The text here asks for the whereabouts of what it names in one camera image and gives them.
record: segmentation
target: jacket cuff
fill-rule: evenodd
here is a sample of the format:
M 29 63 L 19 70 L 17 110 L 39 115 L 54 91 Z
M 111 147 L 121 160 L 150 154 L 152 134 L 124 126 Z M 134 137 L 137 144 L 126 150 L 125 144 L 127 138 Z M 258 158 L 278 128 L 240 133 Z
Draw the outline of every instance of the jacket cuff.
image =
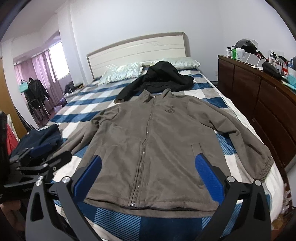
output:
M 260 175 L 260 178 L 259 180 L 260 181 L 264 181 L 274 163 L 274 159 L 271 157 L 267 157 L 268 158 L 268 161 L 267 163 L 265 164 L 265 167 L 262 169 L 262 174 Z

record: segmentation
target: bag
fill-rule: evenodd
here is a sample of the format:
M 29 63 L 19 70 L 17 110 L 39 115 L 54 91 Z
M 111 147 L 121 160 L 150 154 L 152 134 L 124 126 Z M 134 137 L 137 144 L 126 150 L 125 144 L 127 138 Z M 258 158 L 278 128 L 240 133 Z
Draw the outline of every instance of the bag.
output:
M 23 93 L 28 89 L 29 89 L 28 83 L 27 82 L 25 82 L 25 83 L 22 82 L 22 84 L 20 85 L 20 92 Z

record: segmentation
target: wooden door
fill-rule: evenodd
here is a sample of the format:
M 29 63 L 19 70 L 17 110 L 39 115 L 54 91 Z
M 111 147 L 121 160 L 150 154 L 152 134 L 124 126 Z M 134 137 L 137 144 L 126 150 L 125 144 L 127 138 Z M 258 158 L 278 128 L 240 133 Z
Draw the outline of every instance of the wooden door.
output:
M 12 123 L 17 132 L 17 136 L 19 138 L 22 138 L 27 133 L 27 131 L 22 122 L 20 121 L 17 112 L 15 111 L 15 107 L 13 105 L 11 97 L 9 95 L 4 76 L 2 58 L 0 59 L 0 110 L 7 115 L 11 115 Z

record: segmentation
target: white wall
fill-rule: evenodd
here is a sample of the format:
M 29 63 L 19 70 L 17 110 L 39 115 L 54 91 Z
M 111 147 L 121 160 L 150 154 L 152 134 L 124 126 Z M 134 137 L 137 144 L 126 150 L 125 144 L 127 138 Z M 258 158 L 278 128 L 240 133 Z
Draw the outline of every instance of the white wall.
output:
M 3 68 L 6 84 L 9 90 L 12 102 L 20 115 L 32 126 L 37 128 L 37 124 L 34 121 L 21 93 L 19 90 L 19 85 L 15 77 L 15 69 L 12 60 L 12 39 L 7 40 L 2 43 L 2 55 L 3 55 Z
M 63 78 L 61 78 L 61 79 L 59 80 L 59 84 L 60 84 L 60 86 L 61 86 L 63 92 L 64 92 L 64 90 L 65 90 L 65 86 L 66 86 L 67 84 L 69 84 L 71 81 L 72 81 L 71 74 L 68 74 L 68 75 L 66 75 L 65 77 L 63 77 Z
M 222 49 L 217 0 L 74 0 L 71 15 L 88 83 L 93 80 L 88 53 L 128 38 L 165 32 L 185 32 L 191 56 L 210 80 L 216 79 L 217 54 Z
M 32 49 L 42 46 L 40 32 L 35 32 L 15 38 L 12 41 L 12 57 L 20 56 Z
M 13 39 L 12 57 L 16 58 L 30 50 L 42 47 L 58 30 L 57 14 L 54 14 L 38 32 Z
M 296 41 L 279 14 L 265 0 L 218 1 L 223 29 L 223 51 L 243 38 L 255 39 L 267 58 L 268 50 L 279 50 L 286 58 L 296 56 Z
M 295 206 L 296 203 L 296 165 L 292 167 L 292 169 L 287 173 L 290 189 L 291 189 L 291 195 L 292 195 L 292 202 L 293 206 Z
M 59 22 L 55 13 L 40 29 L 42 43 L 45 43 L 51 36 L 59 30 Z
M 74 84 L 87 83 L 82 64 L 77 51 L 76 41 L 73 33 L 72 17 L 68 2 L 58 10 L 59 33 L 63 44 L 67 65 Z

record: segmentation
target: motorcycle helmet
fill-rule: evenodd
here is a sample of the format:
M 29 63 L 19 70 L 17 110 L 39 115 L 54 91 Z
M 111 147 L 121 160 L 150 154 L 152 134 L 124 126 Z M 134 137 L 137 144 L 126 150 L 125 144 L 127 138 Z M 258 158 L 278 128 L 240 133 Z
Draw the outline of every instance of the motorcycle helmet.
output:
M 244 49 L 247 53 L 255 54 L 258 49 L 258 43 L 253 39 L 241 39 L 235 44 L 235 47 Z

